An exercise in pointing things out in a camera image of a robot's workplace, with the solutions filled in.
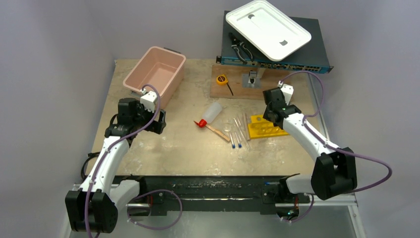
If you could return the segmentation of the yellow test tube rack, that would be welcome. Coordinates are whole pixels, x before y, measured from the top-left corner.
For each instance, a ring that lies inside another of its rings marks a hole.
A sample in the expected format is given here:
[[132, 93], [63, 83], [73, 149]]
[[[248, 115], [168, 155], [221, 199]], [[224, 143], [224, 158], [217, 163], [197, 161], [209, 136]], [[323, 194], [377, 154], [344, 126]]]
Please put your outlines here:
[[250, 120], [251, 122], [248, 123], [250, 139], [289, 135], [289, 133], [282, 130], [280, 127], [274, 126], [272, 122], [265, 120], [263, 115], [253, 115], [250, 117]]

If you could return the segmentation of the clear glass test tube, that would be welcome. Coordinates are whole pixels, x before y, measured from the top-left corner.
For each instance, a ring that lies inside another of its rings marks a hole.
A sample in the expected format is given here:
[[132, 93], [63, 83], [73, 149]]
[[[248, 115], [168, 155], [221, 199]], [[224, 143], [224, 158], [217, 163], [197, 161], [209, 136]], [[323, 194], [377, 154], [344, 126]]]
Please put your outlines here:
[[243, 132], [242, 132], [241, 127], [239, 126], [238, 120], [237, 120], [236, 118], [233, 118], [233, 121], [234, 121], [235, 126], [236, 126], [236, 128], [237, 128], [237, 130], [238, 130], [238, 133], [239, 133], [239, 138], [240, 138], [240, 140], [241, 140], [242, 145], [245, 145], [245, 147], [246, 147], [248, 150], [250, 150], [250, 146], [249, 146], [249, 144], [248, 144], [248, 142], [247, 142], [247, 140], [246, 140], [246, 138], [245, 138], [245, 136], [244, 136], [244, 134], [243, 134]]

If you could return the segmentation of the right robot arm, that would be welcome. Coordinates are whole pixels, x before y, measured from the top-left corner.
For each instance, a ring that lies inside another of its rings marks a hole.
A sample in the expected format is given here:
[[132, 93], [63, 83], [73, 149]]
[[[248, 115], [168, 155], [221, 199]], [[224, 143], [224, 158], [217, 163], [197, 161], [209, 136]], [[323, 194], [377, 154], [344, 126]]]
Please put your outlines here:
[[293, 175], [279, 181], [281, 200], [289, 202], [299, 193], [327, 200], [357, 188], [356, 162], [350, 148], [329, 143], [300, 109], [286, 103], [280, 88], [265, 90], [263, 97], [266, 104], [263, 118], [291, 135], [315, 162], [310, 176]]

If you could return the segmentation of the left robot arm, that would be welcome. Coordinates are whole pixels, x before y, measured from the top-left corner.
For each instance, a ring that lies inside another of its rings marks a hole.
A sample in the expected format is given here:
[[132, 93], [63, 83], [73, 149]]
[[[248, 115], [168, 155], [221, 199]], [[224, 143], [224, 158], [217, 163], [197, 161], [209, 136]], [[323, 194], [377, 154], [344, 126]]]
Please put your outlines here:
[[99, 156], [77, 190], [70, 190], [65, 206], [70, 227], [75, 232], [111, 233], [117, 223], [123, 202], [146, 200], [148, 190], [136, 180], [126, 180], [117, 188], [112, 183], [122, 158], [134, 138], [141, 131], [161, 134], [166, 126], [165, 110], [160, 109], [160, 98], [120, 99], [115, 114], [105, 129], [105, 138]]

